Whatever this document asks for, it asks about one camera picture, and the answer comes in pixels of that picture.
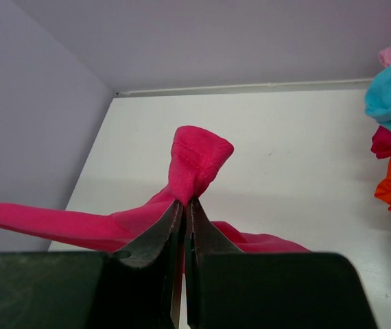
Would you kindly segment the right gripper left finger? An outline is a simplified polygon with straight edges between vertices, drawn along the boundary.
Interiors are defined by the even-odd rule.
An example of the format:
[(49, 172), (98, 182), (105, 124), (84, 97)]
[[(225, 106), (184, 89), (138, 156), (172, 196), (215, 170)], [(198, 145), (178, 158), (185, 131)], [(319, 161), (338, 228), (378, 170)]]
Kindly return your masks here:
[(183, 210), (113, 253), (0, 253), (0, 328), (175, 328)]

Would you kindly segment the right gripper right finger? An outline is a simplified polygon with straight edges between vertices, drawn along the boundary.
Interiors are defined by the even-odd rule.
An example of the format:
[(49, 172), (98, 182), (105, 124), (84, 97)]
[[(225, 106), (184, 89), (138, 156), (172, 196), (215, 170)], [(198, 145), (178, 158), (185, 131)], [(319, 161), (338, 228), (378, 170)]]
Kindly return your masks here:
[(208, 219), (198, 199), (185, 215), (191, 328), (376, 328), (361, 280), (334, 253), (249, 254)]

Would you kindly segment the magenta t-shirt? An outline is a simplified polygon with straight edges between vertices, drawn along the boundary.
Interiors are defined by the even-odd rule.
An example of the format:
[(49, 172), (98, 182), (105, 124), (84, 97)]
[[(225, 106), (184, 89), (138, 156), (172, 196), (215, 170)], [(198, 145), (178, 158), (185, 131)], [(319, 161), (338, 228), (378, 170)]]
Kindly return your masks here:
[(167, 185), (138, 208), (95, 215), (0, 203), (0, 228), (100, 252), (115, 252), (154, 225), (172, 202), (189, 205), (233, 154), (226, 139), (200, 127), (179, 127), (171, 145)]

